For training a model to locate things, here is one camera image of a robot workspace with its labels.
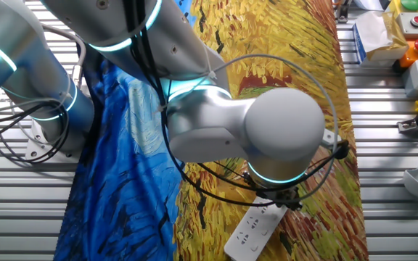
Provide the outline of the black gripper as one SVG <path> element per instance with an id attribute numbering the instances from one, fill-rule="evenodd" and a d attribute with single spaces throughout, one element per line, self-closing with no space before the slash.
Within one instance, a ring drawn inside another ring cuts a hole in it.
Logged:
<path id="1" fill-rule="evenodd" d="M 303 208 L 297 186 L 278 191 L 259 191 L 256 195 L 263 199 L 270 199 L 278 204 L 289 204 L 289 208 L 292 211 L 300 211 Z"/>

